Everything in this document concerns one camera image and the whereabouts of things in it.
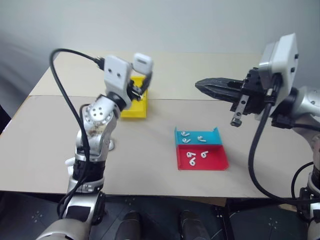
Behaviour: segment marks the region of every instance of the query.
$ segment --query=white plastic piece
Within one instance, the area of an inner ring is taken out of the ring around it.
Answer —
[[[187,144],[187,143],[190,142],[190,141],[191,141],[191,139],[182,138],[182,142],[183,142],[184,144]]]
[[[72,157],[72,158],[65,160],[65,162],[64,162],[64,164],[67,166],[69,176],[74,174],[75,159],[76,159],[75,157]]]
[[[182,135],[183,137],[187,137],[187,136],[190,135],[190,133],[186,133],[185,131],[182,131],[182,132],[181,132],[181,135]]]
[[[192,156],[195,156],[195,155],[196,155],[195,153],[190,152],[190,151],[188,151],[188,152],[186,153],[186,156],[187,156],[188,158],[191,158]]]
[[[204,140],[203,136],[198,136],[197,137],[198,141],[205,143],[207,140]]]
[[[151,73],[154,62],[152,58],[141,53],[136,53],[133,57],[133,69],[143,75]]]
[[[127,86],[130,82],[132,65],[113,55],[105,58],[104,83],[107,92],[118,94],[125,101],[125,109],[130,108],[131,100],[127,94]]]
[[[115,148],[115,141],[113,141],[112,139],[110,139],[109,151],[112,151],[114,148]]]
[[[190,161],[189,161],[189,164],[190,164],[192,167],[196,165],[195,160],[196,160],[196,158],[193,157],[193,158],[191,158]]]
[[[205,159],[206,157],[207,157],[207,154],[209,153],[209,151],[203,151],[202,153],[201,153],[201,157],[203,158],[203,159]]]

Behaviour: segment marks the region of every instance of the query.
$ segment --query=black cable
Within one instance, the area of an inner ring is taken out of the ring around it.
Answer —
[[[57,75],[57,72],[56,72],[56,69],[55,69],[55,65],[54,65],[54,57],[57,53],[60,53],[60,52],[66,52],[66,53],[72,53],[72,54],[76,54],[76,55],[79,55],[79,56],[82,56],[84,58],[87,58],[91,61],[94,61],[95,63],[97,61],[99,61],[98,59],[94,58],[94,57],[91,57],[91,56],[88,56],[84,53],[81,53],[81,52],[78,52],[78,51],[74,51],[74,50],[70,50],[70,49],[65,49],[65,48],[57,48],[55,50],[53,50],[50,54],[50,57],[49,57],[49,64],[50,64],[50,68],[51,68],[51,71],[52,71],[52,74],[53,74],[53,77],[54,77],[54,80],[57,84],[57,86],[59,87],[66,103],[68,104],[71,112],[73,113],[79,127],[80,127],[80,130],[81,130],[81,139],[82,139],[82,144],[83,144],[83,152],[84,152],[84,156],[85,156],[85,164],[84,164],[84,171],[82,172],[81,176],[79,177],[76,185],[74,186],[74,188],[69,191],[62,199],[61,201],[59,202],[58,206],[57,206],[57,213],[59,215],[59,218],[61,219],[63,217],[63,214],[64,214],[64,211],[66,210],[67,208],[67,205],[70,201],[70,199],[72,198],[72,196],[75,194],[76,190],[80,187],[80,185],[83,183],[84,179],[85,179],[85,176],[86,176],[86,172],[87,172],[87,168],[88,168],[88,162],[90,161],[90,146],[89,146],[89,141],[88,141],[88,136],[87,136],[87,133],[86,133],[86,130],[85,130],[85,127],[84,127],[84,124],[83,124],[83,121],[82,119],[80,119],[74,105],[72,104],[72,102],[70,101],[64,87],[62,86],[61,82],[60,82],[60,79]]]
[[[256,186],[256,188],[260,192],[262,192],[267,197],[274,199],[274,200],[277,200],[279,202],[282,202],[284,204],[299,205],[299,204],[313,204],[313,203],[320,202],[320,198],[307,199],[307,200],[297,200],[297,199],[287,199],[287,198],[279,197],[279,196],[276,196],[276,195],[268,192],[267,190],[265,190],[258,182],[258,180],[256,178],[255,171],[254,171],[255,153],[256,153],[256,149],[257,149],[261,134],[265,128],[267,119],[269,117],[271,107],[272,107],[271,103],[267,103],[265,105],[261,121],[259,123],[259,126],[258,126],[256,132],[255,132],[255,135],[252,140],[251,147],[250,147],[249,158],[248,158],[248,169],[249,169],[249,174],[250,174],[250,177],[251,177],[253,184]]]
[[[310,129],[310,130],[314,130],[314,131],[320,132],[320,127],[312,126],[312,125],[308,125],[308,124],[295,123],[293,125],[293,128]]]
[[[296,184],[296,180],[297,180],[298,175],[301,173],[301,171],[302,171],[303,169],[305,169],[306,167],[309,167],[309,166],[311,166],[311,165],[313,165],[313,164],[314,164],[313,161],[308,162],[308,163],[306,163],[305,165],[301,166],[301,167],[295,172],[295,174],[294,174],[294,176],[293,176],[293,178],[292,178],[292,182],[291,182],[291,196],[292,196],[293,199],[297,199],[297,198],[296,198],[296,195],[295,195],[295,184]]]

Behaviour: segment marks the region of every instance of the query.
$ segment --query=cable connector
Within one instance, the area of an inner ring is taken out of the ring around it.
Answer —
[[[265,97],[264,97],[264,103],[265,104],[271,104],[274,106],[277,102],[277,97],[279,95],[280,87],[282,84],[282,77],[280,74],[274,74],[272,76],[273,87],[269,88],[266,91]]]
[[[289,116],[277,114],[273,116],[271,125],[280,129],[292,129],[295,125],[295,120]]]
[[[94,59],[94,62],[98,65],[98,67],[104,71],[105,70],[105,59],[103,57],[98,57]]]

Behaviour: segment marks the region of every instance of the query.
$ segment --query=white earbud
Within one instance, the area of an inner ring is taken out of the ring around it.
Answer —
[[[75,157],[69,158],[67,160],[65,160],[64,164],[67,165],[68,167],[68,174],[69,176],[72,176],[72,174],[74,174],[74,164],[75,164]]]
[[[181,132],[181,135],[182,135],[183,137],[187,137],[187,136],[190,135],[190,133],[186,133],[185,131],[182,131],[182,132]]]
[[[204,138],[203,136],[197,137],[198,141],[205,143],[207,140],[204,140],[203,138]]]
[[[186,153],[186,156],[187,156],[188,158],[191,158],[192,156],[195,156],[195,155],[196,155],[195,153],[190,152],[190,151],[188,151],[188,152]]]
[[[196,165],[195,160],[196,160],[196,158],[193,157],[193,158],[191,158],[190,161],[189,161],[189,164],[190,164],[192,167]]]
[[[109,151],[112,151],[115,148],[115,142],[110,139],[110,143],[109,143]]]
[[[191,141],[191,139],[182,138],[182,142],[185,143],[185,144],[187,144],[190,141]]]
[[[209,151],[203,151],[202,153],[201,153],[201,157],[203,158],[203,159],[205,159],[206,157],[207,157],[207,154],[209,153]]]

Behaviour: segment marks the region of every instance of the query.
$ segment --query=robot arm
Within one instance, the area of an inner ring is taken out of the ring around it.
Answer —
[[[198,81],[195,86],[204,94],[212,98],[231,102],[231,111],[234,112],[231,125],[239,127],[242,115],[256,114],[262,121],[262,116],[268,106],[272,126],[292,129],[304,137],[313,151],[314,168],[310,173],[307,192],[299,200],[284,199],[266,191],[252,177],[253,157],[255,147],[264,125],[259,125],[252,142],[249,154],[249,172],[253,183],[264,194],[284,203],[298,206],[307,205],[309,219],[313,219],[315,211],[320,211],[320,89],[292,87],[298,66],[298,50],[295,34],[286,35],[278,42],[269,44],[263,53],[259,68],[249,70],[243,81],[227,78],[207,78]],[[320,239],[320,222],[311,221],[308,231],[309,240]]]
[[[102,221],[105,195],[101,190],[111,133],[121,111],[128,109],[133,99],[139,101],[151,81],[153,61],[143,54],[136,53],[133,63],[116,56],[96,61],[104,70],[106,95],[100,95],[92,104],[80,108],[80,119],[89,144],[89,160],[86,159],[86,146],[79,130],[75,141],[73,174],[68,184],[68,193],[74,191],[74,194],[66,195],[60,219],[37,240],[86,240],[91,226]],[[135,86],[130,79],[132,70],[145,75],[141,87]]]

